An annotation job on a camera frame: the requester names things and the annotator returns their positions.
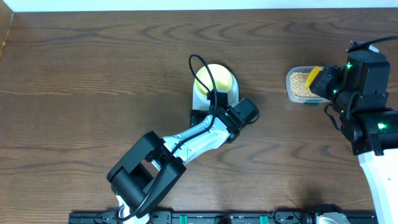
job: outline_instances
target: green light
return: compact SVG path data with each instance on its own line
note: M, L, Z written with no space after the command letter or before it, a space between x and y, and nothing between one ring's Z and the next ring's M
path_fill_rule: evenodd
M387 125L385 125L383 123L378 123L377 125L379 126L379 129L383 129L383 128L387 127Z

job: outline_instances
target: beans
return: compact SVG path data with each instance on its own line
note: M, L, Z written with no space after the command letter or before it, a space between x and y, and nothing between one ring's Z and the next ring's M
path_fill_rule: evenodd
M318 95L313 94L305 88L305 81L310 74L302 72L294 72L290 76L290 86L292 87L293 94L300 97L319 98Z

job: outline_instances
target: white wall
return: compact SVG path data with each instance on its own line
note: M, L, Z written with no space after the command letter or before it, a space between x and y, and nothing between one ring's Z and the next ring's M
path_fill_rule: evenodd
M398 7L398 0L3 0L14 12Z

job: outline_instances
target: green connector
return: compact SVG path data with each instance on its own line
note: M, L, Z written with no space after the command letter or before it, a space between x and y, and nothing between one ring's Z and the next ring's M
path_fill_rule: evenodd
M180 215L180 224L188 224L188 216Z
M268 224L268 216L260 216L260 224Z

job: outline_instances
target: clear plastic container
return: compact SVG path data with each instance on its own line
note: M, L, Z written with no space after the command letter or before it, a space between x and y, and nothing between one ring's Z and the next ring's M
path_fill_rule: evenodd
M315 66L302 66L302 67L295 67L291 69L291 71L287 74L286 76L286 89L287 89L287 94L289 96L289 99L293 103L326 103L329 102L329 100L325 98L313 98L313 97L301 97L301 96L296 96L294 95L292 91L292 86L290 85L290 76L294 72L303 72L303 73L310 73L312 69L315 68Z

